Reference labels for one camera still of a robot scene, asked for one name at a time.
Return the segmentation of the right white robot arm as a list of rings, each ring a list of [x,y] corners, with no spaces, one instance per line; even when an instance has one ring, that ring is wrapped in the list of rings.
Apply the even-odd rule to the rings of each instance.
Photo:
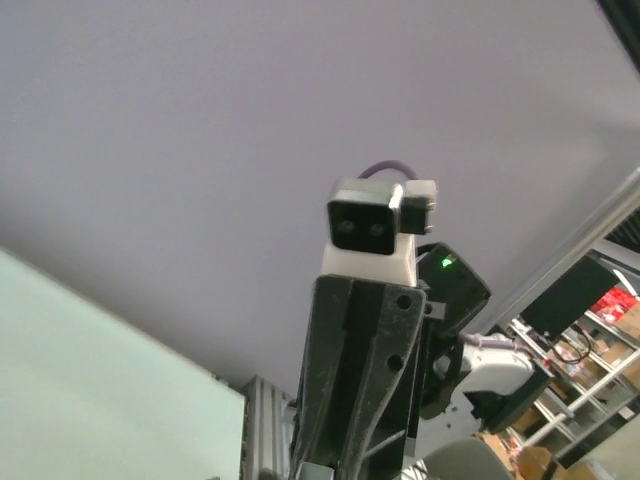
[[[391,255],[327,246],[314,284],[290,446],[293,479],[396,479],[517,420],[548,371],[506,338],[467,334],[490,292],[447,244]]]

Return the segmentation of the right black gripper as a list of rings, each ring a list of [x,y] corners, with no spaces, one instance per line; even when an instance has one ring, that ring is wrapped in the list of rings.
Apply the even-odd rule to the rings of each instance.
[[[333,468],[334,479],[396,479],[409,423],[413,458],[444,439],[434,421],[464,377],[461,332],[491,290],[444,242],[419,246],[417,256],[425,292],[338,275],[316,279],[290,478],[309,462]],[[410,422],[422,324],[416,377],[422,390],[414,392],[417,412]]]

